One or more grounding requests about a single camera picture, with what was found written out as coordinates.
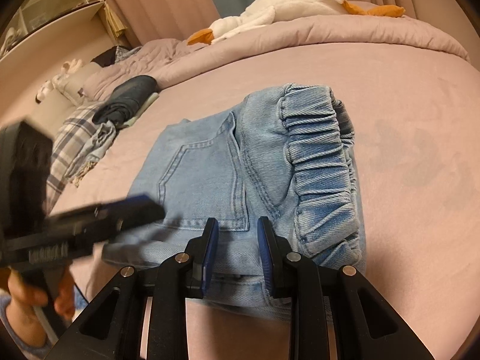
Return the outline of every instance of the metal screw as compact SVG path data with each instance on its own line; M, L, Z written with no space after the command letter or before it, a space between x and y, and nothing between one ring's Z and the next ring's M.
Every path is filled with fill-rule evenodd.
M355 274L357 273L357 270L351 265L345 265L342 271L347 276L355 276Z
M302 255L295 251L291 251L290 253L286 254L286 259L289 261L292 261L293 263L300 261L301 258L302 258Z
M99 219L99 220L102 220L102 219L105 219L108 214L109 214L109 211L108 210L99 210L98 208L95 208L95 211L94 211L94 214L95 214L95 218Z
M120 275L122 275L124 278L128 278L129 276L133 275L135 272L135 268L132 266L124 266L120 270Z
M122 225L123 225L123 219L119 219L117 221L117 231L120 231L122 229Z
M187 253L179 253L175 256L175 261L177 263L186 263L189 258L190 256Z

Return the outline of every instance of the black cloth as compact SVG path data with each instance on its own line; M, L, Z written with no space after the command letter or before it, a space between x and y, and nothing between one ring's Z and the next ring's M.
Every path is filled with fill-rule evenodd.
M121 47L122 49L125 49L125 51L129 50L124 46L113 46L107 51L104 51L102 54L97 55L94 59L92 59L92 62L95 62L96 64L102 66L103 68L113 65L117 59L117 49L119 47Z
M153 92L160 92L157 81L150 76L136 76L117 86L110 98L95 112L95 124L113 122L121 126L134 117Z

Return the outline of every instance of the white shelving unit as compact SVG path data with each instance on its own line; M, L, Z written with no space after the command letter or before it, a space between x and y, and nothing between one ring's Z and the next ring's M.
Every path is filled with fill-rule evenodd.
M62 20L66 15L75 13L75 10L82 10L89 5L97 6L103 0L25 0L14 17L11 19L7 30L0 36L0 45L4 43L9 28L14 28L20 33L22 41L25 42L38 29L46 23L52 24Z

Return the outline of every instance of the back pocket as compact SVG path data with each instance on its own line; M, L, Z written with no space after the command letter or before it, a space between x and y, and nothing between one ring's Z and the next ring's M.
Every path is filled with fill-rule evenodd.
M215 137L179 147L158 183L164 227L203 230L215 217L221 231L246 231L245 188L232 113Z

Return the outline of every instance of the jeans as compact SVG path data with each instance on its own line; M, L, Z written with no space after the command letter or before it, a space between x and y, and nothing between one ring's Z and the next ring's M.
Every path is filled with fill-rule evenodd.
M205 302L242 314L288 318L268 296L256 223L315 263L365 269L365 237L353 156L354 131L330 88L288 84L248 95L234 108L168 126L131 186L166 210L163 221L121 234L103 258L156 266L215 217L220 237Z

